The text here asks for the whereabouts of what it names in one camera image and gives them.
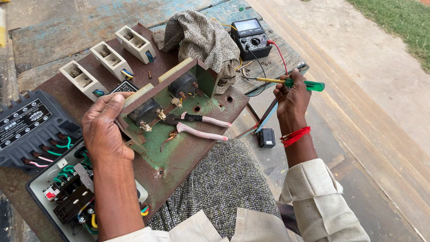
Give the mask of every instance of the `green screwdriver handle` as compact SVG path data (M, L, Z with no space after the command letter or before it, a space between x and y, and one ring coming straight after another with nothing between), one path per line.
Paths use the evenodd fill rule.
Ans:
M304 81L304 83L306 84L306 90L311 90L311 91L317 91L317 92L322 92L324 90L324 88L326 87L326 85L322 82L315 82L315 81ZM293 80L290 78L287 78L285 80L285 85L287 87L293 87Z

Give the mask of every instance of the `black electrical tape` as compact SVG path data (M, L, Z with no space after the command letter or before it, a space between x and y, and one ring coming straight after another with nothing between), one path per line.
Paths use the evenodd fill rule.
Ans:
M185 114L184 120L187 121L203 121L203 116L201 115L190 115L188 113Z

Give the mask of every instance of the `pliers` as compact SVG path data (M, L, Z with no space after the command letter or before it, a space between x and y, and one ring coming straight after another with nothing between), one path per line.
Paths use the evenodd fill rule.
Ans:
M202 131L195 130L191 128L190 126L187 126L181 122L180 120L187 120L187 121L201 121L206 123L215 124L221 127L231 127L231 123L227 123L224 121L220 121L211 117L201 116L201 115L190 115L187 112L184 112L181 114L181 116L176 116L173 114L167 115L166 119L163 121L166 124L176 126L176 131L178 133L185 131L187 133L190 133L192 135L195 135L197 137L206 138L206 139L214 139L214 140L224 140L227 141L228 138L226 136L222 136L215 133L205 133Z

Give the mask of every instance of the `patterned cloth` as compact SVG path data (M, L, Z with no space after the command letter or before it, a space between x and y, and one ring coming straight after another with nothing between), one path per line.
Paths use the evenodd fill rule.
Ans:
M232 139L214 145L147 226L169 231L203 210L221 237L231 239L238 207L281 218L266 178L248 146Z
M240 51L219 22L196 11L181 11L169 19L164 33L153 33L153 39L158 49L165 52L177 48L181 43L179 62L188 57L198 58L220 73L217 94L223 94L230 84L234 84L234 68L239 65Z

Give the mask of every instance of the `fingernail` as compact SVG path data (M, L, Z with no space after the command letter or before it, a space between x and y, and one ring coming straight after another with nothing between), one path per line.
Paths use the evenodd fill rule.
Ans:
M124 100L124 96L121 94L117 94L112 98L113 101L122 102Z

